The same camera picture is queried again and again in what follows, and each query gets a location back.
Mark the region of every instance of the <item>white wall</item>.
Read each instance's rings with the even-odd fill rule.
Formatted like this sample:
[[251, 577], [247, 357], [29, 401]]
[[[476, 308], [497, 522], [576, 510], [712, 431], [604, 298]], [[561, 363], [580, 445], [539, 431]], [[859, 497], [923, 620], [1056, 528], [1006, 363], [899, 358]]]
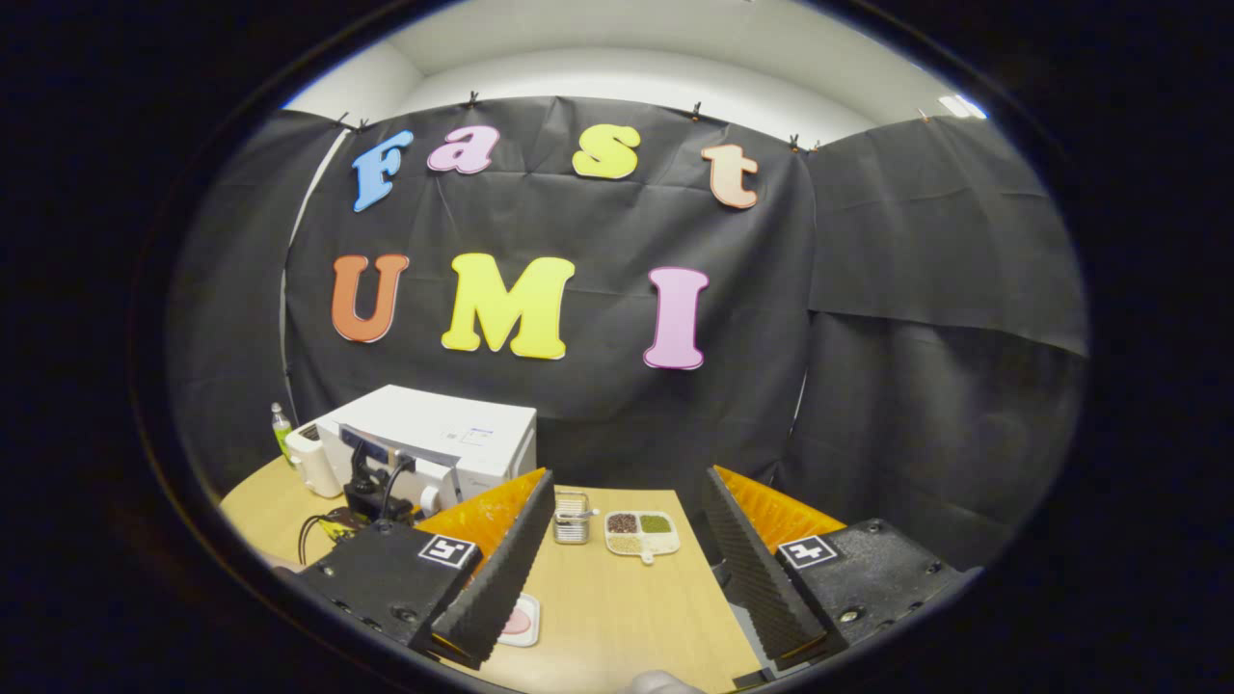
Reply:
[[401, 51], [383, 41], [326, 73], [284, 107], [332, 120], [349, 111], [343, 122], [353, 126], [360, 119], [380, 121], [402, 112], [400, 105], [422, 79]]
[[405, 114], [480, 99], [592, 96], [694, 109], [800, 143], [833, 142], [875, 127], [812, 91], [737, 65], [656, 51], [566, 48], [506, 56], [429, 75], [399, 105]]

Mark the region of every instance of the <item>green liquid bottle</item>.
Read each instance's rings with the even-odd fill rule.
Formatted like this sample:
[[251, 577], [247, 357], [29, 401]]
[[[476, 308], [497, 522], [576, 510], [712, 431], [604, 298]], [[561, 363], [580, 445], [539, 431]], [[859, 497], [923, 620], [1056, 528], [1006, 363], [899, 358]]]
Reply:
[[283, 459], [294, 469], [295, 466], [291, 464], [291, 456], [288, 454], [286, 442], [288, 433], [291, 433], [291, 420], [283, 414], [283, 405], [278, 403], [270, 405], [270, 411], [274, 412], [274, 437], [279, 440], [279, 449], [283, 451]]

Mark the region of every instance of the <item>blue letter f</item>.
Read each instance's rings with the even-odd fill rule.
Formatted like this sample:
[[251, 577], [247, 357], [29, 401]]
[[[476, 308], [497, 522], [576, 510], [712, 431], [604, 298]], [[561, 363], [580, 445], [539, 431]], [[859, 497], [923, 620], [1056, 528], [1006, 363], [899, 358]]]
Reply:
[[394, 184], [387, 182], [381, 174], [394, 175], [399, 173], [399, 164], [402, 157], [395, 147], [411, 144], [411, 131], [405, 130], [399, 135], [378, 144], [373, 149], [360, 154], [352, 162], [360, 183], [360, 195], [355, 199], [355, 211], [376, 203], [390, 194]]

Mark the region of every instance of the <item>letter u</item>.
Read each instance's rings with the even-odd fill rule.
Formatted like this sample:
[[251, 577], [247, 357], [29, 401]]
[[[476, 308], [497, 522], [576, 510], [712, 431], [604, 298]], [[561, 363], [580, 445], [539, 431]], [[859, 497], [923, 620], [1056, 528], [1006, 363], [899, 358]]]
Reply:
[[375, 263], [381, 273], [378, 280], [376, 309], [368, 319], [355, 315], [355, 293], [360, 284], [360, 273], [369, 267], [364, 256], [342, 256], [334, 261], [334, 299], [331, 303], [329, 316], [334, 330], [354, 342], [376, 342], [385, 337], [394, 322], [394, 304], [399, 294], [399, 275], [407, 269], [411, 261], [407, 256], [381, 256]]

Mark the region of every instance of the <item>white appliance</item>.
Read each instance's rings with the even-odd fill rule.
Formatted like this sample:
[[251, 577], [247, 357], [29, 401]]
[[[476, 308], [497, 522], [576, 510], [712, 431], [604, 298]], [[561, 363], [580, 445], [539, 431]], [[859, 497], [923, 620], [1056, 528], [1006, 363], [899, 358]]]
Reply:
[[[536, 468], [534, 408], [386, 385], [288, 433], [292, 464], [322, 496], [342, 494], [352, 480], [353, 448], [341, 438], [343, 426], [416, 458], [416, 472], [401, 473], [391, 496], [418, 504], [426, 515]], [[366, 463], [394, 473], [387, 461]]]

